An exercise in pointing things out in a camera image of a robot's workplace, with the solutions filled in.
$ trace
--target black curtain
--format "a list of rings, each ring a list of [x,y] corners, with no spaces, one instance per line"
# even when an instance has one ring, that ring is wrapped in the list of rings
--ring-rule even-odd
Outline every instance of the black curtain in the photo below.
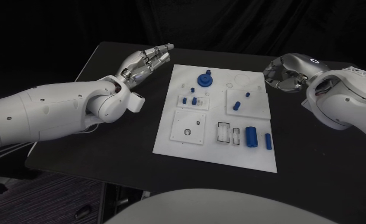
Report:
[[[362,65],[366,0],[5,0],[4,10],[5,71],[76,78],[102,41]]]

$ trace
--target gray carpet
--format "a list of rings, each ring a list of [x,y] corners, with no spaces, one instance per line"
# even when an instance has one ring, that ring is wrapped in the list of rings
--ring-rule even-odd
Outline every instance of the gray carpet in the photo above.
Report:
[[[0,223],[96,224],[103,183],[45,172],[35,180],[11,180],[0,195]],[[79,209],[91,214],[76,220]]]

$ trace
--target blue screw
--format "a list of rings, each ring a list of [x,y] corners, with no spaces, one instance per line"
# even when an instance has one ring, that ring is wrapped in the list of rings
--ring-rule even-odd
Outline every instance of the blue screw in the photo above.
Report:
[[[234,110],[238,110],[240,107],[241,107],[241,102],[237,102],[237,103],[236,103],[236,106],[234,106]]]

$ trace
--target black table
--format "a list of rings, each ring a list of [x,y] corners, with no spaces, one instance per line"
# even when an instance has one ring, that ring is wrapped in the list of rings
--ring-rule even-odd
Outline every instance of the black table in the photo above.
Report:
[[[103,42],[79,81],[116,74],[125,58],[146,45]],[[135,89],[146,98],[91,134],[41,142],[31,168],[81,176],[153,192],[187,188],[238,191],[289,203],[339,223],[366,223],[366,135],[338,131],[302,107],[306,91],[267,87],[279,173],[153,154],[174,64],[263,72],[274,57],[175,49],[172,61]],[[351,64],[328,62],[332,69]]]

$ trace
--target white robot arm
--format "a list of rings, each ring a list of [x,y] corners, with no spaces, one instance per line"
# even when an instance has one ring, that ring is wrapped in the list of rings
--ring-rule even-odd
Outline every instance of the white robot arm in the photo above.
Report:
[[[285,80],[273,80],[280,67]],[[355,125],[366,133],[366,72],[355,67],[331,70],[312,57],[289,53],[277,58],[264,71],[267,83],[286,92],[299,92],[308,85],[303,106],[334,129]]]
[[[146,99],[130,90],[169,62],[174,48],[166,44],[133,53],[116,76],[44,85],[0,99],[0,146],[66,137],[115,122],[128,109],[140,112]]]

